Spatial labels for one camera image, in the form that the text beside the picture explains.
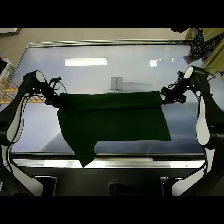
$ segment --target floor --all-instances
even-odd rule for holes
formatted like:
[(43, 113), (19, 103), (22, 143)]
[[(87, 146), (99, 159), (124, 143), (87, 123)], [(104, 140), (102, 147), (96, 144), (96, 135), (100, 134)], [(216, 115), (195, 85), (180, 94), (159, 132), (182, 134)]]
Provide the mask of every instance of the floor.
[(184, 39), (170, 28), (22, 28), (20, 33), (0, 37), (0, 56), (16, 66), (28, 43), (61, 40)]

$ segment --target green cloth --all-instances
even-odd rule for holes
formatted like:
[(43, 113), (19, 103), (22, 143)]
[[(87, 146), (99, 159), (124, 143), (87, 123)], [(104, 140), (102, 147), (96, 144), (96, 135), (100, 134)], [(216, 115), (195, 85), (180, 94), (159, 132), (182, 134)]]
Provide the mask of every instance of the green cloth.
[(158, 91), (60, 96), (61, 133), (83, 167), (98, 141), (171, 140)]

